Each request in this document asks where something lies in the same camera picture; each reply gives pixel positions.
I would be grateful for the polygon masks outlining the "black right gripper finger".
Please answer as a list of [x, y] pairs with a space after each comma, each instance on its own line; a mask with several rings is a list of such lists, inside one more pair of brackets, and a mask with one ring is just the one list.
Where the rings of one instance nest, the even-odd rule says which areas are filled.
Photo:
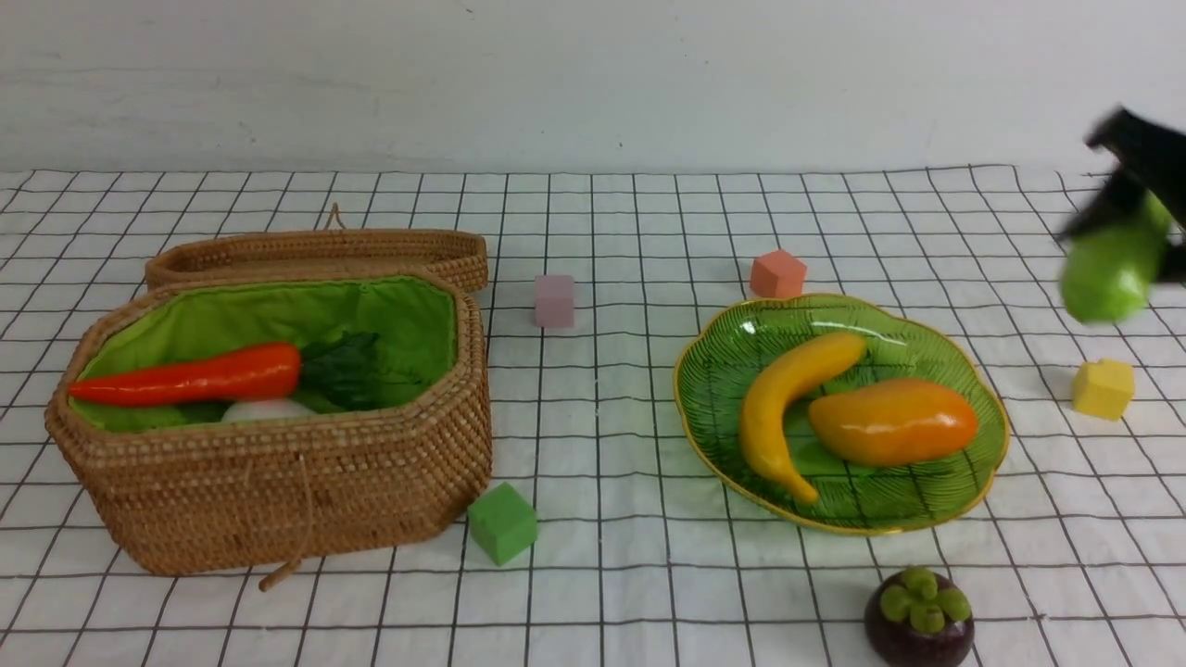
[[[1154, 282], [1185, 282], [1185, 242], [1182, 242], [1185, 223], [1182, 223], [1182, 220], [1178, 220], [1172, 211], [1163, 208], [1158, 208], [1155, 216], [1166, 229], [1162, 233], [1163, 248]], [[1171, 228], [1177, 228], [1178, 231], [1181, 231], [1181, 239], [1175, 244], [1173, 244], [1171, 239]]]
[[1146, 195], [1147, 188], [1129, 170], [1114, 170], [1093, 198], [1056, 234], [1056, 240], [1061, 244], [1092, 233], [1140, 228]]

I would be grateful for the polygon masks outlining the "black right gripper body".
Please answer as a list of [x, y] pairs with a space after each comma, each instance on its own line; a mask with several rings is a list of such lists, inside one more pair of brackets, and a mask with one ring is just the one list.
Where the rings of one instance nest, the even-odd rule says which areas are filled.
[[1185, 135], [1118, 108], [1088, 132], [1086, 146], [1105, 150], [1161, 201], [1185, 195]]

